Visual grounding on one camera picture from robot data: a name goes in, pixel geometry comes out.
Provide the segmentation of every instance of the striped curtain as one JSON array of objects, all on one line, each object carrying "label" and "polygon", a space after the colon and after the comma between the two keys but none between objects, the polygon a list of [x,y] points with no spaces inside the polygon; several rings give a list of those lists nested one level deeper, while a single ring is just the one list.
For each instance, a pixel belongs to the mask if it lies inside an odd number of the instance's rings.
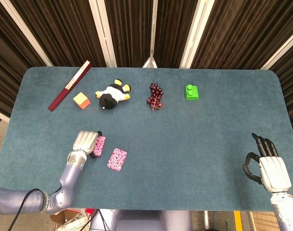
[{"label": "striped curtain", "polygon": [[192,68],[259,69],[293,34],[293,0],[215,1]]},{"label": "striped curtain", "polygon": [[11,2],[54,66],[106,66],[88,0]]},{"label": "striped curtain", "polygon": [[10,116],[23,74],[45,63],[0,3],[0,112]]},{"label": "striped curtain", "polygon": [[105,0],[118,67],[142,67],[150,56],[152,0]]},{"label": "striped curtain", "polygon": [[159,0],[154,59],[158,67],[179,68],[198,0]]},{"label": "striped curtain", "polygon": [[293,128],[293,46],[272,67],[280,79],[287,110]]}]

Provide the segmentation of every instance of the grape cluster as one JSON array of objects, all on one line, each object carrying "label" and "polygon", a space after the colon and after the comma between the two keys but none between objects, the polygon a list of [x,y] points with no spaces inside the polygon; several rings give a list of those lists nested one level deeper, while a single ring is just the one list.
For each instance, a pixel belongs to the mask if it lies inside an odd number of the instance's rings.
[{"label": "grape cluster", "polygon": [[151,89],[152,96],[148,98],[147,103],[150,105],[150,108],[152,108],[152,110],[162,109],[163,103],[160,103],[160,100],[161,100],[164,92],[158,86],[157,83],[151,83],[150,89]]}]

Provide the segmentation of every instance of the orange block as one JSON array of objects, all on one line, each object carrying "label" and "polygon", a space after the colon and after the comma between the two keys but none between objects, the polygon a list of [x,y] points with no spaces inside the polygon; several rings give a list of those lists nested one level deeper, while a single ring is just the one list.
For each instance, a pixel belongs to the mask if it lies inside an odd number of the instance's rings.
[{"label": "orange block", "polygon": [[86,108],[91,102],[82,92],[74,97],[74,101],[81,109]]}]

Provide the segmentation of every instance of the pink card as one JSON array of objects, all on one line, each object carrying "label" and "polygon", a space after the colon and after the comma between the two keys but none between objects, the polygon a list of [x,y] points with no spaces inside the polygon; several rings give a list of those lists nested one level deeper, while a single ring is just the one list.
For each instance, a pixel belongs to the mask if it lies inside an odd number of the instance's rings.
[{"label": "pink card", "polygon": [[127,152],[121,149],[115,148],[110,157],[110,160],[108,161],[107,167],[120,172],[123,166],[123,163],[125,161],[126,155],[127,155]]},{"label": "pink card", "polygon": [[104,149],[105,140],[106,140],[105,136],[99,136],[97,138],[96,144],[95,144],[94,149],[93,149],[94,155],[96,157],[101,156],[102,151]]}]

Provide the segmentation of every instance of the plush toy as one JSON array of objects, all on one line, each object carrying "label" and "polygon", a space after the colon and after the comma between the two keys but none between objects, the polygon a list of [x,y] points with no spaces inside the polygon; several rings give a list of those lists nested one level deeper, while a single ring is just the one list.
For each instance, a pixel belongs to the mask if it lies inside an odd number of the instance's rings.
[{"label": "plush toy", "polygon": [[99,105],[103,107],[103,109],[111,109],[114,108],[119,101],[128,100],[130,98],[129,94],[124,94],[125,92],[130,92],[131,86],[125,84],[122,87],[122,81],[120,79],[116,79],[113,84],[110,84],[106,90],[95,92],[96,97],[99,99]]}]

